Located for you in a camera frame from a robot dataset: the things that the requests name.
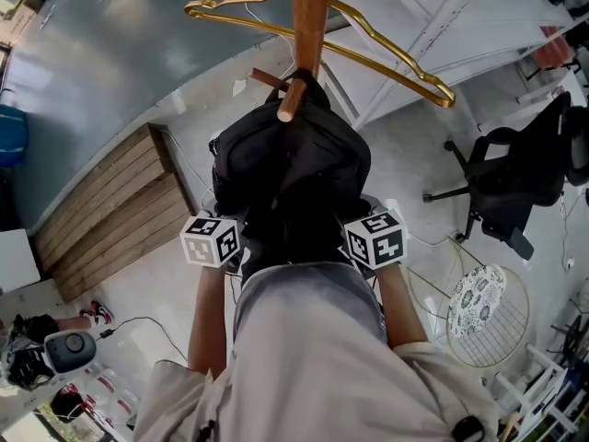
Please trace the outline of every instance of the wooden board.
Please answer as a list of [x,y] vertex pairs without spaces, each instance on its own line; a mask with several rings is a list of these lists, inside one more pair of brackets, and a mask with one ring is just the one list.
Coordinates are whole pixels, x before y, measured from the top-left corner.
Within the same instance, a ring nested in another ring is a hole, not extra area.
[[72,190],[35,238],[65,301],[178,235],[194,208],[162,126],[145,125]]
[[157,180],[156,184],[145,188],[137,198],[110,215],[100,227],[86,234],[59,261],[53,270],[53,278],[64,282],[99,254],[181,198],[175,176]]
[[48,270],[60,258],[62,258],[67,251],[72,248],[78,240],[80,240],[92,227],[96,226],[101,220],[105,219],[110,213],[116,210],[119,206],[130,200],[137,192],[139,192],[145,185],[151,181],[156,180],[166,174],[163,166],[159,161],[150,164],[146,169],[140,171],[137,175],[131,178],[127,183],[122,185],[111,197],[107,198],[98,207],[85,210],[79,216],[79,221],[73,220],[68,228],[67,235],[60,236],[60,242],[57,242],[55,249],[44,260],[41,257],[41,262],[45,270]]
[[125,251],[139,244],[142,240],[148,238],[152,234],[156,233],[159,229],[166,226],[167,224],[175,221],[182,215],[188,213],[186,204],[180,199],[175,204],[164,209],[159,215],[151,218],[145,224],[139,226],[130,234],[121,238],[120,241],[116,242],[101,254],[99,254],[94,260],[85,263],[80,267],[80,270],[73,273],[70,278],[64,282],[59,282],[59,287],[67,289],[73,288],[79,282],[88,278],[91,274],[104,267],[108,263],[114,261],[117,257],[121,256]]
[[176,240],[179,240],[179,231],[181,230],[182,226],[184,226],[188,218],[189,214],[186,213],[185,215],[182,215],[180,218],[176,219],[174,222],[162,227],[155,234],[133,246],[124,254],[117,257],[114,261],[106,264],[90,276],[84,278],[82,282],[80,282],[75,287],[64,290],[58,287],[64,302],[69,303],[90,288],[96,286],[103,280],[106,280],[116,272],[122,270],[127,265],[141,259],[145,254],[157,249],[160,246],[163,246],[172,239],[175,238]]
[[35,237],[35,246],[37,251],[45,249],[52,236],[56,234],[67,223],[67,218],[74,215],[86,201],[94,196],[92,185],[104,174],[103,182],[108,183],[120,171],[119,168],[113,168],[114,164],[125,154],[132,150],[136,145],[141,144],[149,138],[149,128],[144,125],[137,129],[133,134],[123,140],[112,151],[110,151],[90,172],[75,186],[75,188],[65,197],[65,199],[55,208],[52,215],[45,221],[39,233]]

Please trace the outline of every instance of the sleeve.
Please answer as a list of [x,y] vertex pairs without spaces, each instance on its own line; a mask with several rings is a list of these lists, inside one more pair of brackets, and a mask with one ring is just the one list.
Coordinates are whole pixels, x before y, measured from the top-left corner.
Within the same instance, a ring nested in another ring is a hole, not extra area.
[[8,363],[6,361],[6,348],[10,342],[10,330],[4,327],[3,322],[0,320],[0,388],[12,386],[6,380],[6,373],[8,369]]
[[394,351],[430,389],[448,426],[473,415],[485,427],[486,440],[496,440],[498,408],[472,369],[432,343],[406,343]]
[[196,411],[206,381],[205,375],[175,362],[157,362],[141,401],[133,440],[169,440]]

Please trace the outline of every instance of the shoe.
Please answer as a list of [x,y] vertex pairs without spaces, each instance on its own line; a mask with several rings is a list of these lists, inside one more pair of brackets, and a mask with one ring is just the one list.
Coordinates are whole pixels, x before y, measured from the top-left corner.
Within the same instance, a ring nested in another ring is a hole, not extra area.
[[102,303],[98,301],[92,301],[90,305],[92,306],[92,310],[94,311],[94,319],[97,325],[109,325],[114,321],[114,315]]
[[94,310],[93,309],[82,309],[80,311],[80,316],[88,318],[89,320],[94,322]]

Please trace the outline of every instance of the gold clothes hanger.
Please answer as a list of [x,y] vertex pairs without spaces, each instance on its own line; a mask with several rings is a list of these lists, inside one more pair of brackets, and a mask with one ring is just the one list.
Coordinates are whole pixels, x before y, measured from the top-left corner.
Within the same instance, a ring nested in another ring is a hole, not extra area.
[[[270,23],[258,22],[241,17],[229,17],[227,15],[207,13],[196,9],[198,7],[215,9],[225,5],[261,3],[265,1],[266,0],[221,0],[217,2],[215,0],[194,0],[192,2],[189,2],[184,7],[184,12],[189,17],[193,17],[195,19],[221,21],[224,23],[231,23],[235,25],[245,26],[248,28],[261,29],[263,31],[284,36],[286,38],[294,38],[295,32],[292,29],[283,28],[276,25],[272,25]],[[376,70],[383,76],[392,78],[393,80],[399,82],[405,87],[419,93],[420,95],[423,95],[429,101],[432,101],[438,106],[441,106],[443,108],[452,108],[454,106],[454,103],[456,101],[456,96],[454,92],[437,76],[424,72],[419,67],[415,59],[413,59],[410,55],[408,55],[406,52],[400,49],[394,42],[388,40],[385,36],[376,31],[358,10],[347,4],[344,4],[339,0],[329,0],[329,6],[339,10],[341,13],[348,15],[349,17],[352,17],[362,27],[362,29],[370,38],[378,42],[389,52],[394,53],[401,61],[403,61],[411,68],[411,70],[422,82],[436,87],[445,95],[445,97],[441,97],[440,95],[432,92],[428,88],[418,84],[414,80],[411,80],[403,76],[402,74],[399,74],[398,72],[395,72],[394,70],[386,67],[385,65],[382,65],[372,59],[369,59],[368,57],[359,54],[358,52],[351,51],[349,49],[339,46],[338,44],[334,44],[332,42],[327,41],[323,42],[323,47],[325,49],[343,55],[344,57],[352,59],[353,61],[365,65],[366,67],[370,67],[371,69]]]

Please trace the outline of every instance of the blue object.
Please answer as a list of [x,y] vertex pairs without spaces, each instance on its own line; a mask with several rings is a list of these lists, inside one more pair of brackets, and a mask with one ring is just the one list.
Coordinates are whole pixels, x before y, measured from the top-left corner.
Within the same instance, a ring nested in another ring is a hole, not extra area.
[[19,164],[28,145],[26,113],[0,105],[0,167],[14,167]]

